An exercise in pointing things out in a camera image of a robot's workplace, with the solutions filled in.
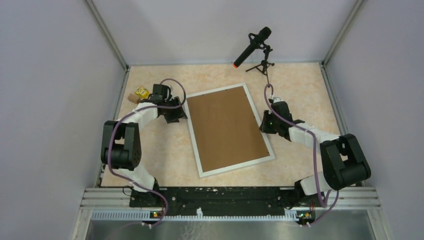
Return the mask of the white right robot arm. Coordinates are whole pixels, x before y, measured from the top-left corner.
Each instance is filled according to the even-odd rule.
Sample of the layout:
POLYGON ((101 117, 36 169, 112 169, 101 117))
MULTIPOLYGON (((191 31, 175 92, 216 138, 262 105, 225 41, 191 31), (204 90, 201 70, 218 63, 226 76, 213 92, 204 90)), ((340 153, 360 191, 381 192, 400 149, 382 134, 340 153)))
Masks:
POLYGON ((358 139, 350 133, 336 135, 293 119, 288 104, 268 99, 269 110, 263 113, 260 131, 312 149, 314 173, 295 183, 293 200, 307 206, 314 195, 341 190, 371 177, 371 168, 358 139))

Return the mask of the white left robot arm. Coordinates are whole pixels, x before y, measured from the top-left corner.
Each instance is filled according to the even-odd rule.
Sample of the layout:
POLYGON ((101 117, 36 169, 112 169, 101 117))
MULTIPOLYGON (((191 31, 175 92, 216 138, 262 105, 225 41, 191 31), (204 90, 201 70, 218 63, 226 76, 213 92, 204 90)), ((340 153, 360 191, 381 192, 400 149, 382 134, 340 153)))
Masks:
POLYGON ((141 162, 142 144, 140 131, 159 117, 170 123, 186 119, 182 98, 172 94, 172 88, 163 83, 154 84, 148 97, 138 100, 135 109, 118 120, 108 120, 103 125, 100 160, 115 177, 126 180, 132 189, 141 194, 141 200, 149 207, 156 206, 163 195, 155 177, 148 173, 141 162))

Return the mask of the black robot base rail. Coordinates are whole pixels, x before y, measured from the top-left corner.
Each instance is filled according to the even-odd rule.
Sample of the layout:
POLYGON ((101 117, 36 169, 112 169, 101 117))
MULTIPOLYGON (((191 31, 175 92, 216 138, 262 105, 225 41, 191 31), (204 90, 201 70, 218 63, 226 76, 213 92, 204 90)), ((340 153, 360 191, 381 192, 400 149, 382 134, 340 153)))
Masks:
POLYGON ((206 217, 282 216, 294 207, 319 206, 317 194, 305 195, 299 187, 161 187, 159 195, 133 190, 131 208, 158 208, 167 217, 194 216, 201 210, 206 217))

